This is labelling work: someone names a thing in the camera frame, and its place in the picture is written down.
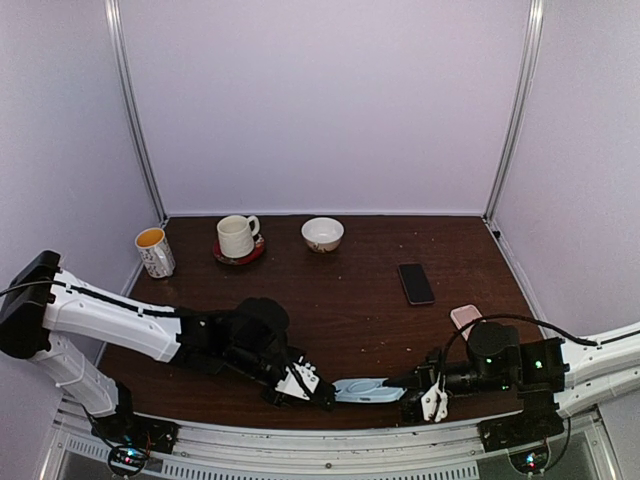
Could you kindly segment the phone blue case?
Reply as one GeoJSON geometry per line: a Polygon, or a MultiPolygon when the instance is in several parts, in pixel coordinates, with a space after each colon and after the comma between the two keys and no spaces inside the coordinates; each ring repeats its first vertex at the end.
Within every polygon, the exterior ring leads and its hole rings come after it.
{"type": "Polygon", "coordinates": [[[387,404],[401,399],[406,390],[385,385],[386,378],[352,378],[336,380],[335,400],[339,403],[387,404]]]}

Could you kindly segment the pink phone case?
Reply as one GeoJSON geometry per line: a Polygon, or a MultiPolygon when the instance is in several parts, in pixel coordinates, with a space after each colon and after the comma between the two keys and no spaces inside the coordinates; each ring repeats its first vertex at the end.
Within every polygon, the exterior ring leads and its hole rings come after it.
{"type": "Polygon", "coordinates": [[[450,319],[457,331],[461,331],[463,327],[480,318],[482,313],[473,305],[464,305],[450,311],[450,319]]]}

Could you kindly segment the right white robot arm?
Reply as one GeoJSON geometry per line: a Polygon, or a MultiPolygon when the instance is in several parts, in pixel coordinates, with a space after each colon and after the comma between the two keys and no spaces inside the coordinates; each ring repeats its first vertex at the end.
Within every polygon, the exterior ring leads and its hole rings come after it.
{"type": "Polygon", "coordinates": [[[535,440],[551,417],[567,418],[639,387],[639,326],[632,324],[591,337],[553,326],[554,336],[524,343],[506,314],[458,326],[445,346],[410,373],[384,386],[417,391],[412,419],[440,422],[453,396],[514,391],[523,412],[513,419],[519,440],[535,440]]]}

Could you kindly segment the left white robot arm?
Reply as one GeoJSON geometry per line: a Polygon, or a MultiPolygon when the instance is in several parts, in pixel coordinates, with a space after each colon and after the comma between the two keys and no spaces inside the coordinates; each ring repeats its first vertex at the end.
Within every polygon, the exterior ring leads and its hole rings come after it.
{"type": "Polygon", "coordinates": [[[123,444],[144,433],[124,387],[96,371],[66,339],[73,333],[179,368],[215,375],[230,368],[263,385],[270,402],[300,399],[330,411],[334,387],[289,346],[289,316],[274,300],[247,298],[230,310],[197,311],[135,301],[94,287],[43,251],[1,292],[1,350],[40,364],[123,444]]]}

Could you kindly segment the white ceramic bowl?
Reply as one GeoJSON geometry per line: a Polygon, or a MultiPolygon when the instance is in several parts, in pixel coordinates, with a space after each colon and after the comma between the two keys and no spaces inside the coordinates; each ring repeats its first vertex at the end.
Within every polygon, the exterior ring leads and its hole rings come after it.
{"type": "Polygon", "coordinates": [[[329,217],[315,217],[306,221],[301,227],[301,235],[307,247],[315,253],[335,251],[345,234],[341,222],[329,217]]]}

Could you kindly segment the red patterned coaster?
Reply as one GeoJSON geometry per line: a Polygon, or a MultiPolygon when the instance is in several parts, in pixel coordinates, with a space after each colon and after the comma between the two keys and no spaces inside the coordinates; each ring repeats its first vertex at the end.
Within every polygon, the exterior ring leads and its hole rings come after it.
{"type": "Polygon", "coordinates": [[[225,256],[221,251],[218,240],[214,242],[212,248],[213,256],[218,262],[231,266],[243,266],[252,263],[256,261],[265,252],[265,250],[265,239],[262,234],[258,234],[254,237],[254,249],[248,255],[241,258],[225,256]]]}

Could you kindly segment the cream ribbed mug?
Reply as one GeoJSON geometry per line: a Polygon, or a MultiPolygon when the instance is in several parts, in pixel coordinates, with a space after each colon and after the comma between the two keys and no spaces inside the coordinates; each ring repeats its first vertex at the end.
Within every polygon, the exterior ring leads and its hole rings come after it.
{"type": "Polygon", "coordinates": [[[260,233],[260,227],[255,215],[224,217],[216,225],[221,253],[231,259],[249,255],[255,248],[254,237],[260,233]]]}

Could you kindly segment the white mug orange inside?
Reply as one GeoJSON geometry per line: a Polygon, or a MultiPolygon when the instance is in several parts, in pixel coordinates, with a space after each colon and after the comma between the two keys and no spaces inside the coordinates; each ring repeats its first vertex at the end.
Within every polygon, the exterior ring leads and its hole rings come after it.
{"type": "Polygon", "coordinates": [[[135,238],[135,246],[146,272],[153,279],[169,278],[174,274],[176,263],[161,228],[149,228],[135,238]]]}

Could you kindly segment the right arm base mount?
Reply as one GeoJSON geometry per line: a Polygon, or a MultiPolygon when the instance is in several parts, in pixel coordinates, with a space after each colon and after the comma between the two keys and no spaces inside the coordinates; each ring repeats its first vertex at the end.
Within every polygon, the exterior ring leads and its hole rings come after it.
{"type": "Polygon", "coordinates": [[[565,433],[564,420],[554,406],[524,408],[483,420],[477,428],[486,453],[504,450],[511,467],[528,477],[543,474],[552,466],[549,439],[565,433]]]}

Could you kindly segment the front aluminium rail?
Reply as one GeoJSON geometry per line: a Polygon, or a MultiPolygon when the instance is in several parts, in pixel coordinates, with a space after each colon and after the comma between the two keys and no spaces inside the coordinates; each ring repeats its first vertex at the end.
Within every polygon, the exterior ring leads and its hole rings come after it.
{"type": "MultiPolygon", "coordinates": [[[[527,479],[507,450],[487,452],[478,422],[344,431],[236,428],[178,422],[173,453],[153,453],[142,471],[159,479],[527,479]]],[[[572,420],[560,462],[538,479],[623,479],[597,411],[572,420]]],[[[63,460],[95,463],[81,479],[116,479],[107,446],[90,433],[80,406],[63,399],[45,437],[38,479],[64,478],[63,460]]]]}

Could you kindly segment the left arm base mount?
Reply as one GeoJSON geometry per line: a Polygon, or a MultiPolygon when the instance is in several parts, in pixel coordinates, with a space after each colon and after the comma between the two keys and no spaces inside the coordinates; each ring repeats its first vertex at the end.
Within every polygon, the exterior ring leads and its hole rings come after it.
{"type": "Polygon", "coordinates": [[[106,417],[83,410],[91,433],[107,447],[106,464],[116,477],[130,479],[145,469],[152,453],[171,454],[174,450],[179,432],[175,422],[127,410],[116,410],[106,417]]]}

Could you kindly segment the right aluminium frame post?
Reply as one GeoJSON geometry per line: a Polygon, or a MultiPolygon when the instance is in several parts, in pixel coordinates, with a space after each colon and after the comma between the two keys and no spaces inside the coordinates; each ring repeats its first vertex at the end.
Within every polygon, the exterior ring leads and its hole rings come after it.
{"type": "Polygon", "coordinates": [[[529,12],[515,95],[498,168],[483,214],[483,220],[488,225],[493,225],[496,222],[499,202],[506,186],[509,170],[515,156],[518,138],[525,117],[527,101],[531,92],[538,63],[544,28],[545,6],[546,2],[543,0],[531,0],[529,2],[529,12]]]}

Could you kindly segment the aluminium frame post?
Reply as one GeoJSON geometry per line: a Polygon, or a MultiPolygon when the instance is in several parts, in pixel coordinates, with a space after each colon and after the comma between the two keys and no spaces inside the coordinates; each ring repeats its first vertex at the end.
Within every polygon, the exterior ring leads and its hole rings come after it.
{"type": "Polygon", "coordinates": [[[123,97],[126,119],[131,135],[137,163],[142,180],[155,212],[156,219],[164,226],[169,219],[164,202],[162,201],[156,176],[151,165],[149,152],[144,137],[142,122],[135,98],[133,81],[126,51],[125,35],[122,25],[120,2],[106,0],[104,2],[107,28],[113,48],[116,69],[119,76],[121,94],[123,97]]]}
{"type": "Polygon", "coordinates": [[[518,138],[525,117],[527,101],[531,92],[538,63],[544,28],[545,6],[546,2],[543,0],[531,0],[529,2],[529,12],[515,95],[498,168],[483,214],[483,220],[488,225],[493,225],[496,222],[499,202],[506,186],[509,170],[515,156],[518,138]]]}

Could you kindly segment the left aluminium frame post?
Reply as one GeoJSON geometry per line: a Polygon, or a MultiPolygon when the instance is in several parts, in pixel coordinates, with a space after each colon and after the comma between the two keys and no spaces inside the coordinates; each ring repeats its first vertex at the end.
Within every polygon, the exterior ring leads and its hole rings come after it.
{"type": "Polygon", "coordinates": [[[142,180],[155,212],[156,219],[164,226],[169,219],[164,202],[162,201],[156,176],[151,165],[149,152],[144,137],[142,122],[135,98],[133,81],[126,51],[125,35],[122,25],[120,2],[106,0],[104,2],[107,28],[113,48],[116,69],[119,76],[121,94],[123,97],[126,119],[131,135],[137,163],[142,180]]]}

